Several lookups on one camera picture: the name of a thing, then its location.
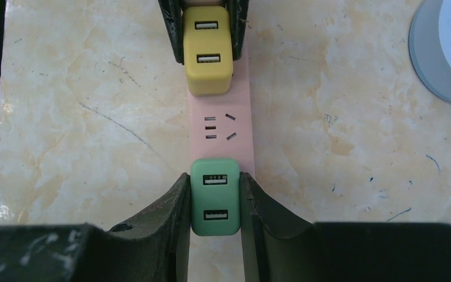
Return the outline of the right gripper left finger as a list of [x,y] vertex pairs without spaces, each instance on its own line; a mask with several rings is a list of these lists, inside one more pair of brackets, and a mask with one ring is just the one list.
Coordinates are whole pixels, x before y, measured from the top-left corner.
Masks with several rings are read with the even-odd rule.
[[0,226],[0,281],[187,281],[190,177],[110,230]]

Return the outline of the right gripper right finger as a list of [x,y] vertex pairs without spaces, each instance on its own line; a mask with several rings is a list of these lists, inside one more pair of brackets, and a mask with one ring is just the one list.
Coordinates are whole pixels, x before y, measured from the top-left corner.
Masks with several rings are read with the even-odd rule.
[[246,281],[451,281],[451,224],[310,223],[240,174]]

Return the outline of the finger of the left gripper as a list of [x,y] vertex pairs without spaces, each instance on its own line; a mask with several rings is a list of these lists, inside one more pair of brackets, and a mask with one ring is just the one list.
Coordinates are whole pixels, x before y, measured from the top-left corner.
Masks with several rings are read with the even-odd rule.
[[229,14],[231,45],[233,60],[237,61],[243,54],[243,44],[245,29],[247,27],[247,17],[249,0],[226,0],[225,7]]
[[158,0],[167,34],[177,63],[184,64],[183,6],[180,0]]

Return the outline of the yellow plug adapter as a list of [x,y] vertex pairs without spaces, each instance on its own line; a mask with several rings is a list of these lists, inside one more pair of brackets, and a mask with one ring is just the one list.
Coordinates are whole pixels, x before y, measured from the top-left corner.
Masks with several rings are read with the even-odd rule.
[[228,11],[222,6],[192,6],[184,11],[183,23],[184,67],[190,93],[226,93],[233,76]]

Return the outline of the green plug adapter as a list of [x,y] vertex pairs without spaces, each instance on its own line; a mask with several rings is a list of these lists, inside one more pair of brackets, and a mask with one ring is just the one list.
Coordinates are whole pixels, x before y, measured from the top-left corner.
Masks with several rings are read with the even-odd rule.
[[240,229],[240,167],[230,158],[198,159],[190,169],[191,228],[198,236]]

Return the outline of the pink power strip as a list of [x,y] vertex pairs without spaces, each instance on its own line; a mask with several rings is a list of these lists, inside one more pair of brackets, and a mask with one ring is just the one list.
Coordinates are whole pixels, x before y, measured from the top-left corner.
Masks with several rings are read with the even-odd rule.
[[[255,173],[248,49],[234,62],[227,93],[188,96],[191,165],[198,159],[230,158],[240,173]],[[191,234],[188,281],[243,281],[241,230],[231,236]]]

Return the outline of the round blue socket hub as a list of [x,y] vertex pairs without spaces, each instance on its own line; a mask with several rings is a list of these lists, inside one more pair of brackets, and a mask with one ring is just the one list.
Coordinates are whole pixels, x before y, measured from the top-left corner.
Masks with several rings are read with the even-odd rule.
[[422,83],[451,103],[451,1],[419,5],[409,30],[409,54]]

